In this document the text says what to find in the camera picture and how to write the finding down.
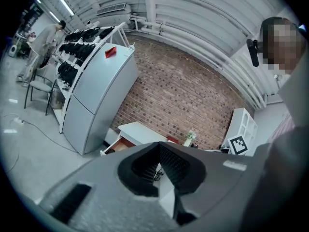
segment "chair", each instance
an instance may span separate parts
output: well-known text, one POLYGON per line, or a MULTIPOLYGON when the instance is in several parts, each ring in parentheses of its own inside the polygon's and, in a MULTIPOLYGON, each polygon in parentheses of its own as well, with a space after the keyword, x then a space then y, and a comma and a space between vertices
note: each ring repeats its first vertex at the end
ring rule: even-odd
POLYGON ((40 90, 40 91, 43 91, 49 94, 48 101, 47 101, 47 107, 45 111, 45 116, 46 116, 55 85, 56 85, 56 73, 55 73, 55 67, 53 65, 48 64, 40 69, 36 69, 33 72, 32 77, 30 78, 30 81, 28 83, 24 109, 26 108, 27 97, 28 97, 28 92, 29 92, 30 87, 31 87, 31 96, 30 96, 31 101, 32 101, 33 88, 35 88, 37 90, 40 90), (43 78, 44 81, 42 82, 42 81, 35 80, 37 76, 43 78))

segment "person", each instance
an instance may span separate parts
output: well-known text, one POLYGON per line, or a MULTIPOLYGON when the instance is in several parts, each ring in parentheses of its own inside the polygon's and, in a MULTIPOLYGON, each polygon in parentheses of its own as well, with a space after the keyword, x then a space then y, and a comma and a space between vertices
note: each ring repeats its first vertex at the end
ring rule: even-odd
POLYGON ((32 32, 28 35, 27 42, 32 43, 34 42, 35 38, 36 38, 35 32, 32 32))
POLYGON ((309 50, 301 29, 290 20, 271 17, 260 30, 263 62, 277 75, 289 75, 279 90, 295 127, 309 126, 309 50))
POLYGON ((51 43, 54 40, 55 34, 59 30, 63 30, 66 23, 61 20, 57 24, 47 26, 31 43, 30 54, 25 67, 17 75, 16 82, 22 82, 22 86, 27 87, 32 73, 43 62, 44 55, 48 51, 51 43))
POLYGON ((301 141, 305 142, 308 137, 309 128, 308 41, 297 25, 281 17, 263 21, 260 39, 263 41, 263 62, 268 64, 268 69, 275 75, 289 75, 279 95, 293 125, 286 119, 268 141, 270 145, 267 146, 263 174, 247 204, 240 232, 252 231, 253 228, 262 231, 264 228, 257 228, 257 225, 264 225, 271 216, 276 221, 274 224, 282 222, 283 214, 296 207, 288 195, 302 194, 299 189, 297 194, 295 191, 305 176, 301 176, 301 171, 308 167, 304 154, 307 148, 301 145, 301 141))

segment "ceiling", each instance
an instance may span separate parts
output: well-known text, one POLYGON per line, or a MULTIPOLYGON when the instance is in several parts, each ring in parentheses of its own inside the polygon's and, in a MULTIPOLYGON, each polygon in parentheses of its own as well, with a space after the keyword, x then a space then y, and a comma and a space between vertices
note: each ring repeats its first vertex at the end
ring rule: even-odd
POLYGON ((173 45, 206 62, 257 109, 264 108, 266 96, 277 94, 285 81, 277 83, 267 70, 253 67, 245 46, 248 38, 258 35, 264 19, 287 8, 283 0, 65 0, 74 16, 60 0, 41 1, 45 11, 67 22, 67 31, 83 29, 88 20, 96 19, 99 8, 126 2, 138 16, 164 22, 183 31, 184 37, 135 33, 173 45))

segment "desk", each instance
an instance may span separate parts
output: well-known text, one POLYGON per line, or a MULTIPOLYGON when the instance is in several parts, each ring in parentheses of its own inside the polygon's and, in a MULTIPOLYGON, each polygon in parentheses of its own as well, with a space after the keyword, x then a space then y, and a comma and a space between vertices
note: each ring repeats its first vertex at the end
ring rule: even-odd
POLYGON ((120 133, 116 141, 106 150, 100 151, 101 156, 110 153, 111 149, 120 151, 136 145, 144 145, 153 142, 167 142, 168 139, 139 122, 133 122, 118 127, 120 133))

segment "gray floor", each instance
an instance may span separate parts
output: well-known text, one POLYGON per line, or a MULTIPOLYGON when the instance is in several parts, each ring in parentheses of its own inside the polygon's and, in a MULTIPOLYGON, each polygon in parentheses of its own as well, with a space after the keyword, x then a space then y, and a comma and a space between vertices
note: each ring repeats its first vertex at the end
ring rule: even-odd
POLYGON ((18 124, 17 114, 25 121, 38 126, 45 134, 60 145, 73 150, 63 134, 58 132, 59 124, 53 111, 45 116, 47 95, 34 90, 33 101, 24 100, 27 88, 15 82, 16 75, 26 61, 6 56, 0 66, 0 115, 1 115, 1 162, 16 190, 32 200, 40 199, 59 180, 99 156, 99 150, 80 156, 64 149, 29 124, 18 124))

